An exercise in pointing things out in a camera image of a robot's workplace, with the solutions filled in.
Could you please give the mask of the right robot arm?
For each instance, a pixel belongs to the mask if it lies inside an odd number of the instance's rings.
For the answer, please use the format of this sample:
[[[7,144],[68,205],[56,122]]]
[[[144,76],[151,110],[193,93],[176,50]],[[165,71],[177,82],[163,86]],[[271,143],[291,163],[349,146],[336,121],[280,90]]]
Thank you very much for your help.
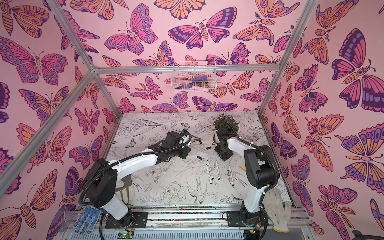
[[[215,151],[222,160],[228,160],[234,153],[244,159],[250,186],[240,214],[246,225],[255,225],[266,218],[266,211],[262,207],[264,198],[280,178],[270,147],[249,143],[238,134],[228,132],[226,128],[217,130],[215,138],[218,140]]]

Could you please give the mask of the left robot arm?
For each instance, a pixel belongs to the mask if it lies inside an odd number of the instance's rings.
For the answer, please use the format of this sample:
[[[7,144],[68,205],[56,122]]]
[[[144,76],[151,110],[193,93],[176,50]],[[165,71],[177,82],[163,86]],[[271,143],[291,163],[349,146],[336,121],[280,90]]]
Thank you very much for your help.
[[[117,183],[141,169],[168,162],[173,157],[185,159],[191,151],[191,140],[192,135],[187,130],[168,132],[164,140],[138,154],[114,161],[96,160],[83,180],[79,205],[91,205],[108,214],[120,226],[127,227],[132,222],[133,213],[116,194]]]

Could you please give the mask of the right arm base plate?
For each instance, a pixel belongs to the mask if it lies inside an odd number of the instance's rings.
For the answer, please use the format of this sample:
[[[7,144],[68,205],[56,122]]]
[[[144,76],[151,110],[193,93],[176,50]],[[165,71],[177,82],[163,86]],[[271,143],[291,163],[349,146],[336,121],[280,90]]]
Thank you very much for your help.
[[[268,227],[268,217],[263,211],[248,213],[245,210],[227,211],[227,223],[229,227]]]

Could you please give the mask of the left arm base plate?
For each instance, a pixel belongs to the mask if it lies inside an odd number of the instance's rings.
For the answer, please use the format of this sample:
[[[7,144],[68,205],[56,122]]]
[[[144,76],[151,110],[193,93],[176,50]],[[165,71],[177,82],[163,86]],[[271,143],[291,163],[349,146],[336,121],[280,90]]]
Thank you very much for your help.
[[[148,212],[128,212],[121,220],[110,217],[106,223],[106,229],[144,229],[148,222]]]

